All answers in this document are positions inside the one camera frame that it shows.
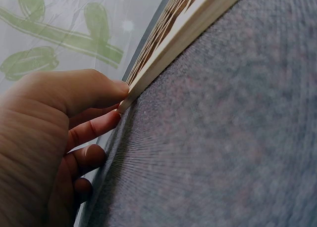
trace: textured surface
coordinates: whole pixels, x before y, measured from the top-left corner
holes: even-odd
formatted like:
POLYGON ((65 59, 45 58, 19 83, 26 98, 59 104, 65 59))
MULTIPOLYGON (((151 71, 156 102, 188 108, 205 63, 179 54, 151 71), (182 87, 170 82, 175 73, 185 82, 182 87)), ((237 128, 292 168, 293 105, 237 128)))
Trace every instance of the textured surface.
POLYGON ((82 223, 315 227, 316 131, 317 0, 241 0, 126 112, 82 223))

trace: fabric texture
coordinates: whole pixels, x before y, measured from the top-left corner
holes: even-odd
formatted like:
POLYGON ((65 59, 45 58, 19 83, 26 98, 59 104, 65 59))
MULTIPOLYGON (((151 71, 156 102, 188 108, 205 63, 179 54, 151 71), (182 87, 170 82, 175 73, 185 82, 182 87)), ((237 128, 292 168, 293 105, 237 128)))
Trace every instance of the fabric texture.
POLYGON ((317 0, 240 0, 124 114, 81 224, 317 226, 317 0))

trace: hand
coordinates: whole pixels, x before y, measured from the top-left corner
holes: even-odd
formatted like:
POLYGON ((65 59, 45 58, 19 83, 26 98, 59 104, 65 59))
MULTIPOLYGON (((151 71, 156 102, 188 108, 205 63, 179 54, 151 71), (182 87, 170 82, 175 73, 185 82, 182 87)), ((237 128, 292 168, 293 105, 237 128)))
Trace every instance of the hand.
POLYGON ((73 226, 104 151, 86 143, 116 127, 128 93, 95 70, 37 72, 0 98, 1 226, 73 226))

